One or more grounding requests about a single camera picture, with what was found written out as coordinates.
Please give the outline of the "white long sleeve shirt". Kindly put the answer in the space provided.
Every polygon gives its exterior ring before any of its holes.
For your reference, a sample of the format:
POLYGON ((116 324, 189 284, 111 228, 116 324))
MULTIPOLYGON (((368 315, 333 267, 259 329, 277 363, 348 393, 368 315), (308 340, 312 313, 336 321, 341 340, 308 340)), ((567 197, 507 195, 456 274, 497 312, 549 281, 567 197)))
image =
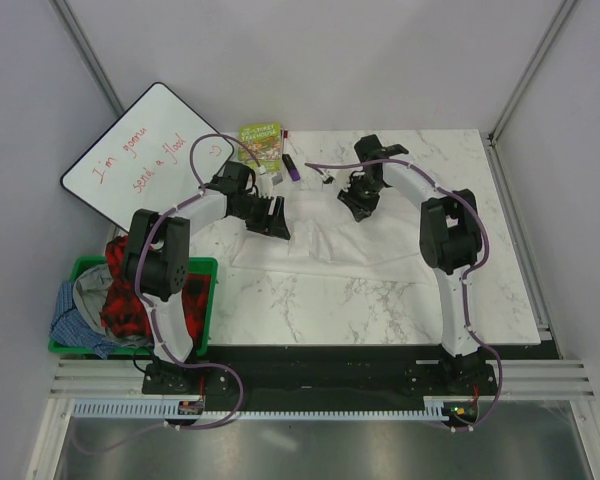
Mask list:
POLYGON ((284 197, 290 239, 248 232, 232 259, 234 267, 435 285, 418 245, 419 212, 394 190, 383 190, 376 210, 360 222, 330 186, 284 197))

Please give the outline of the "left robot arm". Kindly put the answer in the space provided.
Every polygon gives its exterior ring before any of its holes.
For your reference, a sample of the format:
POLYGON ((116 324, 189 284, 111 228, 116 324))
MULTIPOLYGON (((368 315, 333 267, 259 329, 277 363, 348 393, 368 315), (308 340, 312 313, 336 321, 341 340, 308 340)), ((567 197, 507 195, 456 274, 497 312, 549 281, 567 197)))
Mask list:
POLYGON ((226 162, 193 197, 167 212, 140 209, 132 217, 122 274, 147 311, 153 338, 144 394, 185 395, 198 385, 195 340, 183 304, 190 237, 227 216, 242 220, 252 233, 291 238, 284 198, 261 194, 256 172, 236 161, 226 162))

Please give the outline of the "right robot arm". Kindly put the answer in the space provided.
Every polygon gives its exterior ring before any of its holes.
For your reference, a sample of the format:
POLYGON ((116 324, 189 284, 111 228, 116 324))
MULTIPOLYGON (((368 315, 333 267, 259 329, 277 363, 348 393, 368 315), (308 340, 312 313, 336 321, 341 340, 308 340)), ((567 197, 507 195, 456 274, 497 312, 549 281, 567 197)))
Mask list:
POLYGON ((434 370, 440 386, 453 394, 497 391, 488 349, 470 320, 468 276, 489 258, 490 246, 469 189, 448 191, 412 163, 402 145, 384 146, 376 135, 354 144, 361 171, 349 175, 338 199, 361 222, 375 211, 380 192, 393 188, 420 211, 419 248, 438 285, 444 350, 434 370))

